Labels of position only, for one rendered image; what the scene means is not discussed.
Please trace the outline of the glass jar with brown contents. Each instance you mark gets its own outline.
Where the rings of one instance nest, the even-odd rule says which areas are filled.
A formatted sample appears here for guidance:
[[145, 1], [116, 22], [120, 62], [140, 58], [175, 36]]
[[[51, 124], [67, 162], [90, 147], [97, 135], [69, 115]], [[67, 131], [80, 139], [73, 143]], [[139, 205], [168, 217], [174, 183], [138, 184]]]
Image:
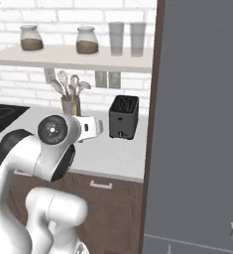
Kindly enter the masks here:
[[82, 55], [92, 55], [98, 52], [98, 41], [91, 26], [77, 28], [76, 51]]
[[44, 43], [37, 25], [22, 25], [20, 30], [20, 41], [23, 51], [33, 52], [40, 51], [44, 48]]

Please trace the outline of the grey fridge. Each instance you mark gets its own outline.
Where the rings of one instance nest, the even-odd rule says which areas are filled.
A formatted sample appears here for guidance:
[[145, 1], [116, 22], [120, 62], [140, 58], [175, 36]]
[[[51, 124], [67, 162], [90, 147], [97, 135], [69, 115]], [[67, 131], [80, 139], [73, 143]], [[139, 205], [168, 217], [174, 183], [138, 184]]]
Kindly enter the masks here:
[[233, 254], [233, 0], [166, 0], [143, 254]]

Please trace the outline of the brown wooden side panel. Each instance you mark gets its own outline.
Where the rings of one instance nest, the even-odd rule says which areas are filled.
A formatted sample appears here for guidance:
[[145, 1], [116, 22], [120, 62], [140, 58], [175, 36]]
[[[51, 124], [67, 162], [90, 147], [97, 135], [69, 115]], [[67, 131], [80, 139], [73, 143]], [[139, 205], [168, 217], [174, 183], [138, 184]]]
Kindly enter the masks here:
[[159, 75], [160, 75], [160, 62], [161, 62], [165, 9], [166, 9], [166, 0], [157, 0], [156, 29], [155, 29], [155, 40], [154, 40], [154, 50], [153, 50], [152, 81], [151, 81], [151, 92], [150, 92], [148, 130], [147, 130], [145, 173], [144, 173], [143, 193], [142, 193], [139, 246], [138, 246], [137, 254], [142, 254], [143, 243], [144, 243], [146, 208], [147, 208], [148, 187], [149, 187], [149, 177], [150, 177], [151, 158], [152, 158], [157, 91], [158, 91], [158, 83], [159, 83]]

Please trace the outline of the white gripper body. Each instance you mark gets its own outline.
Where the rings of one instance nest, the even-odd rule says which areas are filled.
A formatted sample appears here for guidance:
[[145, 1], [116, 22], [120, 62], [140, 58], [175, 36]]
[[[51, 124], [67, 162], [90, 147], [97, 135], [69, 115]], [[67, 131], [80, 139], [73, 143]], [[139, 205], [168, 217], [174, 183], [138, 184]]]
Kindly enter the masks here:
[[103, 133], [103, 122], [95, 118], [95, 136], [99, 136]]

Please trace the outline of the pale spatula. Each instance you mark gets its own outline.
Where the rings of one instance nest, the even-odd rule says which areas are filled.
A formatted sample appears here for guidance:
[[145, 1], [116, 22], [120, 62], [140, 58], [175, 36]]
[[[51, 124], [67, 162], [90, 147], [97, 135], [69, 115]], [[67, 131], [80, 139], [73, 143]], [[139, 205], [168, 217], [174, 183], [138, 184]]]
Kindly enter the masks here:
[[54, 79], [51, 81], [51, 86], [53, 87], [53, 89], [58, 92], [61, 96], [64, 96], [64, 92], [63, 92], [63, 88], [60, 85], [60, 83]]

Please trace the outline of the black hob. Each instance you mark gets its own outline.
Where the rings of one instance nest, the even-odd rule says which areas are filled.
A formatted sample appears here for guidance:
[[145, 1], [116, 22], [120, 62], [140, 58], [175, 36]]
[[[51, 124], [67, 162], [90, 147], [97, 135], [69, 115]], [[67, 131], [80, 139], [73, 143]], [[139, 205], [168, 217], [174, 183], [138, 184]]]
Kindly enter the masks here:
[[26, 106], [0, 104], [0, 133], [27, 110]]

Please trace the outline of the steel utensil pot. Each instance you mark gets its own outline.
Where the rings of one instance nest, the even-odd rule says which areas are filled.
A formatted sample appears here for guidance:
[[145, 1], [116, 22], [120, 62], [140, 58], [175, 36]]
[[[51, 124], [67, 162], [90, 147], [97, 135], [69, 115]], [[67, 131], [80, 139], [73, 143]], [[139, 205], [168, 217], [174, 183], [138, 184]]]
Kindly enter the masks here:
[[80, 116], [80, 99], [78, 96], [70, 98], [68, 96], [63, 96], [61, 99], [61, 107], [64, 114]]

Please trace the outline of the pale ladle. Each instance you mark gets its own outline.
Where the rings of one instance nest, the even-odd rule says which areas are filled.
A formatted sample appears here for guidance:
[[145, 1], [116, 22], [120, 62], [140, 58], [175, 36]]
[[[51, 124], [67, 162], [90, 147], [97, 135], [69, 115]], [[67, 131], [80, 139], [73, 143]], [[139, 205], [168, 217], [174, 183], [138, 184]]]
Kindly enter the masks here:
[[76, 93], [76, 95], [79, 95], [80, 92], [83, 90], [83, 89], [90, 89], [91, 88], [91, 85], [87, 82], [87, 81], [81, 81], [78, 85], [78, 91]]

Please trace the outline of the dark grey toaster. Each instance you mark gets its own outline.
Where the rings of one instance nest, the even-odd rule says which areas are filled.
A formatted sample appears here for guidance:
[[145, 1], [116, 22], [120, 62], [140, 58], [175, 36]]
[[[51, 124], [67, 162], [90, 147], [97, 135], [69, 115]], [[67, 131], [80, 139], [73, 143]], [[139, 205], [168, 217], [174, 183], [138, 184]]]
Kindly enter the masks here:
[[132, 140], [139, 120], [139, 97], [117, 95], [109, 108], [109, 136]]

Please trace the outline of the pale wall shelf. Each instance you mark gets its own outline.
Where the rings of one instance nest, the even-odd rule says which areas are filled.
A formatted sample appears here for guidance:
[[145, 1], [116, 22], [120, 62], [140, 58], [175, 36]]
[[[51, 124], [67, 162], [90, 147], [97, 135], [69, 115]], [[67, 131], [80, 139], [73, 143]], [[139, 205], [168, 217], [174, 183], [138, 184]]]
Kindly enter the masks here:
[[140, 58], [133, 58], [129, 48], [123, 50], [122, 56], [115, 57], [108, 47], [100, 47], [95, 55], [79, 55], [75, 46], [68, 45], [48, 45], [40, 52], [29, 53], [13, 46], [0, 51], [0, 65], [150, 73], [153, 50], [145, 49]]

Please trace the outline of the brown wooden drawer front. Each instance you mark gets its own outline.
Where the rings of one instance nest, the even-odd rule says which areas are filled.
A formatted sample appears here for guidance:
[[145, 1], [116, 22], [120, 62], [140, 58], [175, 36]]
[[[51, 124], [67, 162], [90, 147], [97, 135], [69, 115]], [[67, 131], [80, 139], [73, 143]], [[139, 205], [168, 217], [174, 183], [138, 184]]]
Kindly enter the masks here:
[[[78, 227], [80, 239], [90, 254], [137, 254], [142, 209], [141, 183], [72, 174], [72, 190], [89, 207], [86, 220]], [[93, 188], [113, 184], [112, 190]]]
[[[32, 175], [32, 172], [27, 167], [18, 167], [15, 170]], [[55, 185], [53, 183], [34, 177], [33, 175], [32, 177], [24, 177], [15, 175], [13, 172], [13, 178], [8, 193], [8, 204], [10, 210], [23, 225], [26, 225], [28, 213], [25, 201], [29, 191], [34, 187], [53, 188], [54, 186]]]

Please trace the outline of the pale serving spoon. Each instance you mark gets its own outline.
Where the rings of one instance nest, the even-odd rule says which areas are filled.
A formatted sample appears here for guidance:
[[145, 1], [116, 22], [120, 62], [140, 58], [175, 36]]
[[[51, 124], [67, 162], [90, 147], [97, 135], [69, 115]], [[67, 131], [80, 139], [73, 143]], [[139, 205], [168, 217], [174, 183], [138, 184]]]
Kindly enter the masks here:
[[71, 94], [71, 97], [75, 97], [76, 96], [76, 90], [79, 84], [79, 77], [74, 74], [71, 78], [70, 78], [70, 84], [69, 84], [69, 91]]

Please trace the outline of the grey double wall socket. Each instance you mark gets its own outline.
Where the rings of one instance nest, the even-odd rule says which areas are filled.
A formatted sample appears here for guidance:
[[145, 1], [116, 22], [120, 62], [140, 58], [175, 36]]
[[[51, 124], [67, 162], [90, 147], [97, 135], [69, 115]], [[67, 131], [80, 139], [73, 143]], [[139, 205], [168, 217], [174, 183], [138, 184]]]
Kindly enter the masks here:
[[95, 86], [100, 88], [121, 88], [121, 73], [115, 71], [96, 71]]

